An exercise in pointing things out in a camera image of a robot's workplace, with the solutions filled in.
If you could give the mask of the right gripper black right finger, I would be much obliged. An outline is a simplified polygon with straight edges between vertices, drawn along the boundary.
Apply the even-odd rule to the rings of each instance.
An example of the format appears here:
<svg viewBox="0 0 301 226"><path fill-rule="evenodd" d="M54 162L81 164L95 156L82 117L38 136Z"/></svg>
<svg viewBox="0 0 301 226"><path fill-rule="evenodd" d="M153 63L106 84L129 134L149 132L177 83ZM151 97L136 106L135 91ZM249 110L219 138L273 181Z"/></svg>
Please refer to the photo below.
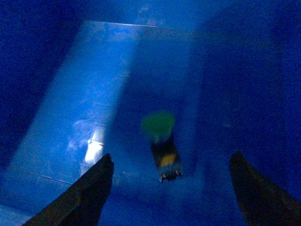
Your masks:
<svg viewBox="0 0 301 226"><path fill-rule="evenodd" d="M301 202L254 168L241 151L230 158L236 200L249 226L299 226Z"/></svg>

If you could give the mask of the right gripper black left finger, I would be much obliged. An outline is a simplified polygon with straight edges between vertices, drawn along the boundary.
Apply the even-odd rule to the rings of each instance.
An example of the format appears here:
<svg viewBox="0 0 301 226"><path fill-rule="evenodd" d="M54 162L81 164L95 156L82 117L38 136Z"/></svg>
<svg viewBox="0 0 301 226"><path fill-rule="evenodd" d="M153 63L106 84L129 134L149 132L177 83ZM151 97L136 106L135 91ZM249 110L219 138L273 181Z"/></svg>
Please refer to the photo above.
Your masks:
<svg viewBox="0 0 301 226"><path fill-rule="evenodd" d="M110 195L114 163L107 153L25 226L96 226Z"/></svg>

